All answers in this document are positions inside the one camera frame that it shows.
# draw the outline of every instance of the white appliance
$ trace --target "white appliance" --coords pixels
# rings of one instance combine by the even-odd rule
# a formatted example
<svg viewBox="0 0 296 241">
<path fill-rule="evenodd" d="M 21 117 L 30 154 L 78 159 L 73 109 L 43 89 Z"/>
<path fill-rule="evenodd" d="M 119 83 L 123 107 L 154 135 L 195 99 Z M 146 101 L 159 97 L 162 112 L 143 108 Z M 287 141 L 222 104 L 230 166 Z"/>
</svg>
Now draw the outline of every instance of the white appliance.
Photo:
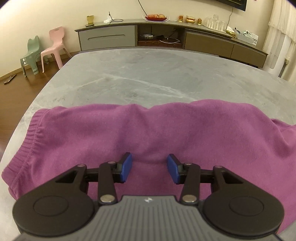
<svg viewBox="0 0 296 241">
<path fill-rule="evenodd" d="M 288 53 L 291 38 L 277 31 L 275 33 L 274 43 L 271 47 L 270 54 L 267 56 L 263 70 L 273 75 L 279 76 L 285 63 L 285 57 Z"/>
</svg>

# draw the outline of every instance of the fruit plate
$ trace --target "fruit plate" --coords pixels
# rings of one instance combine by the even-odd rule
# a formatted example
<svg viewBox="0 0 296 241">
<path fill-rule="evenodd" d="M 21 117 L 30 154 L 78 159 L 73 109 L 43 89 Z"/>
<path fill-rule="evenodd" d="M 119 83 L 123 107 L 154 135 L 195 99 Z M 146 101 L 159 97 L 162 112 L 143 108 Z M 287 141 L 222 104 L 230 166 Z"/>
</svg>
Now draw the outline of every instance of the fruit plate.
<svg viewBox="0 0 296 241">
<path fill-rule="evenodd" d="M 170 17 L 166 17 L 166 18 L 149 18 L 147 16 L 143 16 L 143 19 L 145 19 L 148 22 L 153 22 L 153 23 L 157 23 L 157 22 L 167 22 L 170 20 Z"/>
<path fill-rule="evenodd" d="M 147 20 L 150 20 L 150 21 L 164 21 L 166 20 L 167 18 L 150 18 L 150 17 L 145 17 Z"/>
</svg>

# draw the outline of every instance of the green chair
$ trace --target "green chair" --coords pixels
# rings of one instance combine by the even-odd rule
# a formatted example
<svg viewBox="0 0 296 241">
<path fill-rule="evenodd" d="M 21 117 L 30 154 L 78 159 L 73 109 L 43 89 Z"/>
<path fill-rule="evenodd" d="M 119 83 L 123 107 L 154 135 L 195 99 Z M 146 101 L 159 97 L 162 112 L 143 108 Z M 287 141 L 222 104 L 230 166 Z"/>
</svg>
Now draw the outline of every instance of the green chair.
<svg viewBox="0 0 296 241">
<path fill-rule="evenodd" d="M 38 36 L 36 36 L 34 39 L 28 40 L 28 53 L 20 59 L 20 64 L 22 66 L 22 71 L 24 76 L 27 77 L 27 74 L 25 71 L 25 65 L 28 65 L 28 64 L 31 66 L 34 74 L 39 73 L 36 62 L 41 60 L 40 53 L 42 51 L 43 51 L 43 48 L 41 47 Z"/>
</svg>

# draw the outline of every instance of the yellow cup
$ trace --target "yellow cup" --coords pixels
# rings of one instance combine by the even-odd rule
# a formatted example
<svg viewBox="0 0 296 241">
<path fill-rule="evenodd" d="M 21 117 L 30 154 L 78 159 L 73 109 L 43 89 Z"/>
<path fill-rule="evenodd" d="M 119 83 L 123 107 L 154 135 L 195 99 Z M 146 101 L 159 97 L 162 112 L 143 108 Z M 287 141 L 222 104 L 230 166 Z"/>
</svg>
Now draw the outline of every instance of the yellow cup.
<svg viewBox="0 0 296 241">
<path fill-rule="evenodd" d="M 87 16 L 86 18 L 87 18 L 87 22 L 88 22 L 89 24 L 93 24 L 93 23 L 94 23 L 94 16 L 93 16 L 93 15 L 91 15 L 91 16 Z"/>
</svg>

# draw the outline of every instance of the pink chair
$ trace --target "pink chair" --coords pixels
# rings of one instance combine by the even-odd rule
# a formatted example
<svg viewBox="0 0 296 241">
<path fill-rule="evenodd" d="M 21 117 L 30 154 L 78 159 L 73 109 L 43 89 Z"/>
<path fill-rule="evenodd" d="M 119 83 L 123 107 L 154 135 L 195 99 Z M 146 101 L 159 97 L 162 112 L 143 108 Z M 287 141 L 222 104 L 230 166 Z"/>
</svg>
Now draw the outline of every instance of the pink chair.
<svg viewBox="0 0 296 241">
<path fill-rule="evenodd" d="M 41 63 L 42 63 L 42 72 L 44 73 L 44 64 L 43 64 L 43 57 L 48 54 L 54 54 L 55 60 L 57 62 L 57 65 L 59 69 L 63 67 L 63 63 L 61 60 L 61 56 L 59 55 L 59 51 L 61 49 L 64 49 L 66 54 L 71 58 L 72 56 L 67 51 L 64 43 L 63 43 L 63 37 L 65 36 L 64 28 L 58 27 L 55 29 L 52 29 L 49 31 L 49 37 L 54 42 L 54 44 L 47 48 L 46 50 L 41 52 Z"/>
</svg>

